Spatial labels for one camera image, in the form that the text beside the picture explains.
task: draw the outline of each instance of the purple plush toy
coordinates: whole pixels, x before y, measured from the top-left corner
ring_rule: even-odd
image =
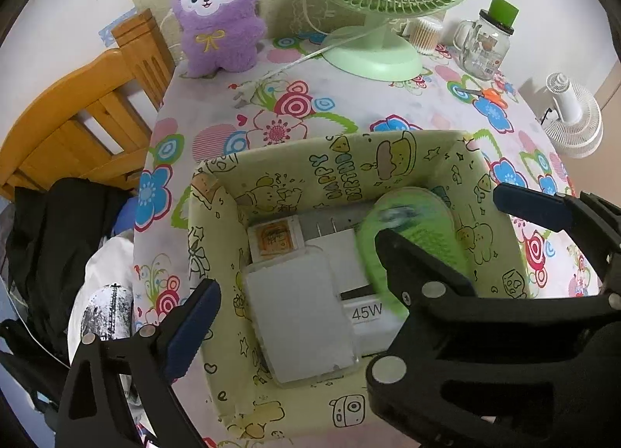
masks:
[[[257,0],[173,0],[181,24],[181,47],[188,77],[213,74],[218,68],[244,72],[257,63],[257,42],[267,28],[257,17]]]

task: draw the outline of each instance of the wooden chair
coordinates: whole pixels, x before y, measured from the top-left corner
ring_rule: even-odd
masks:
[[[0,195],[12,200],[19,186],[47,190],[66,176],[123,189],[137,186],[151,131],[119,87],[136,79],[159,109],[175,63],[149,10],[116,27],[113,35],[119,49],[52,84],[13,125],[0,149]],[[120,154],[111,154],[77,121],[82,110],[120,145]]]

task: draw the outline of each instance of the floral tablecloth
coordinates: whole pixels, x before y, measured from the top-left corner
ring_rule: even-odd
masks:
[[[321,41],[317,34],[264,41],[258,65],[244,74],[219,72],[210,78],[190,79],[184,77],[185,62],[176,69],[141,176],[135,224],[137,328],[161,322],[172,308],[184,302],[191,287],[209,275],[209,261],[198,246],[197,234],[209,230],[187,228],[189,183],[196,163],[202,159],[356,131],[463,130],[468,132],[468,141],[474,138],[484,153],[494,182],[549,194],[572,193],[563,163],[532,110],[504,75],[499,73],[487,83],[473,79],[459,69],[444,46],[424,57],[423,73],[409,81],[390,83],[355,77],[320,56],[263,82],[250,102],[244,100],[242,84],[313,52]],[[489,197],[478,187],[474,191],[479,191],[479,198]],[[472,222],[461,225],[476,226],[480,217],[473,215]],[[555,234],[516,218],[513,226],[528,278],[526,286],[506,285],[509,295],[524,297],[525,289],[532,297],[597,293],[594,270],[564,232]],[[489,240],[493,251],[493,236]],[[204,380],[210,371],[209,364],[197,356],[187,376],[174,388],[212,448],[223,444],[250,448],[267,442],[335,448],[417,446],[382,422],[363,422],[344,427],[338,434],[295,440],[279,439],[282,432],[278,422],[271,422],[262,438],[231,443],[213,413],[211,404],[218,399],[210,395]]]

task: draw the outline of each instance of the orange tag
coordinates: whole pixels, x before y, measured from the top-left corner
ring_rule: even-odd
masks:
[[[287,219],[259,226],[256,232],[261,256],[288,254],[296,249]]]

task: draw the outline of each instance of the green lid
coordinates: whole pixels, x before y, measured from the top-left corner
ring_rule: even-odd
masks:
[[[511,28],[518,12],[520,11],[505,0],[492,0],[488,13],[490,17],[493,17],[496,21]]]

